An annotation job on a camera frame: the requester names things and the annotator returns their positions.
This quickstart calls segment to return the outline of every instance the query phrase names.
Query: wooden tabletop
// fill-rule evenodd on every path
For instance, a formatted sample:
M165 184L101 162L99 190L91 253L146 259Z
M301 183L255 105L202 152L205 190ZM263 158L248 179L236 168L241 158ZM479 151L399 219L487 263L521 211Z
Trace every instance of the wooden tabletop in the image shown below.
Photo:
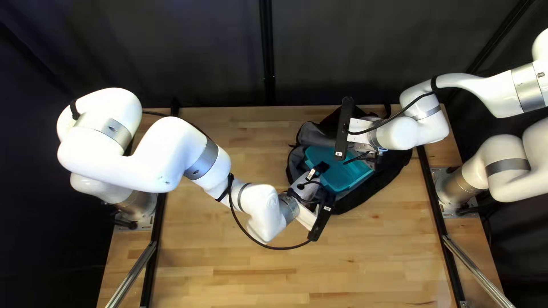
M180 117L227 151L236 177L283 191L289 186L288 144L304 122L319 122L335 109L184 108ZM384 114L378 105L362 109ZM157 119L143 116L135 144ZM452 135L426 145L426 151L432 167L461 164ZM238 217L242 223L247 219L245 214ZM479 219L446 219L446 225L500 284ZM271 244L300 243L306 235L294 221ZM105 306L149 240L148 231L113 235L98 307ZM468 284L463 286L467 299L475 295L483 301L482 291L465 271L459 269ZM120 307L139 307L142 277ZM350 212L331 217L318 242L288 251L257 246L238 228L230 209L183 178L168 194L152 297L154 307L455 306L415 152L387 187Z

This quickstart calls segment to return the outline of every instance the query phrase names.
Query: robot arm segment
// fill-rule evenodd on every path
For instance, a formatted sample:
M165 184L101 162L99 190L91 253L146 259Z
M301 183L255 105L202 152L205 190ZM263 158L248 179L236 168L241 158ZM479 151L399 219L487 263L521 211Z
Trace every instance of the robot arm segment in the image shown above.
M523 141L513 135L487 139L476 154L455 171L452 178L460 188L443 184L438 196L444 203L462 203L489 189L500 202L513 202L548 193L548 118L523 133Z
M477 96L497 118L511 117L548 106L548 29L533 43L533 62L495 76L483 78L463 73L450 73L436 78L437 88L461 88ZM399 97L406 107L415 98L432 91L432 80L414 85ZM370 144L389 150L406 150L416 145L437 142L449 134L439 102L434 95L417 101L405 116L413 119L394 119L378 132L363 136L348 136L348 141ZM352 119L349 131L359 132L373 125Z
M131 156L122 156L120 135L130 138L141 120L141 106L131 92L104 89L76 101L80 118L67 107L58 120L59 162L73 172L72 186L109 203L120 203L138 192L168 192L182 176L213 198L227 187L228 154L194 126L176 117L154 123ZM235 210L251 215L248 232L263 243L271 241L298 214L281 204L274 187L232 184ZM228 195L221 201L229 205Z

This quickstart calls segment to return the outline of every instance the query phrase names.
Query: black backpack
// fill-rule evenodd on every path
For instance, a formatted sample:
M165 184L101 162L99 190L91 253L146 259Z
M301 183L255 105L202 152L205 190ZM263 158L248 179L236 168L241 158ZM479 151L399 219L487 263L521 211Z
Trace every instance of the black backpack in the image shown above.
M385 105L388 116L390 115L390 105ZM335 147L336 131L339 121L338 108L319 124L313 122L304 123L296 136L296 144L287 158L287 180L289 184L293 183L303 173L309 172L310 168L305 164L305 150L309 146ZM358 107L354 107L352 113L354 118L364 116L377 116L374 113L365 113ZM352 187L348 191L341 192L336 196L335 209L332 214L343 214L349 210L364 203L378 191L390 183L409 163L413 150L396 151L389 150L384 152L382 159L375 164L375 173L366 181Z

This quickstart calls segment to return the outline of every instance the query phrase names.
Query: black curtain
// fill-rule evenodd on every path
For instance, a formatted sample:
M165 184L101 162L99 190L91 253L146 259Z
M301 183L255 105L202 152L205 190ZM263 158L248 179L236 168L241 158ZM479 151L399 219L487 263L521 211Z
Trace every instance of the black curtain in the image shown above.
M0 306L94 307L113 225L57 161L56 119L72 95L0 23Z
M279 105L397 101L462 72L518 0L273 1ZM5 0L2 20L75 96L263 105L258 0Z

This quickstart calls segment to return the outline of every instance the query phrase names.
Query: teal plastic container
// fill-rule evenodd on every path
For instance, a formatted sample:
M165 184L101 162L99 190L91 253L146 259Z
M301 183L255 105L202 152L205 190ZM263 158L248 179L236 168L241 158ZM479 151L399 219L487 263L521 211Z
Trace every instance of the teal plastic container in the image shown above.
M373 175L373 170L362 161L343 164L357 156L354 151L347 151L344 161L335 160L333 151L332 147L320 146L309 146L305 151L305 163L309 168L312 169L322 161L329 165L329 169L320 174L319 179L331 192L339 193L348 190Z

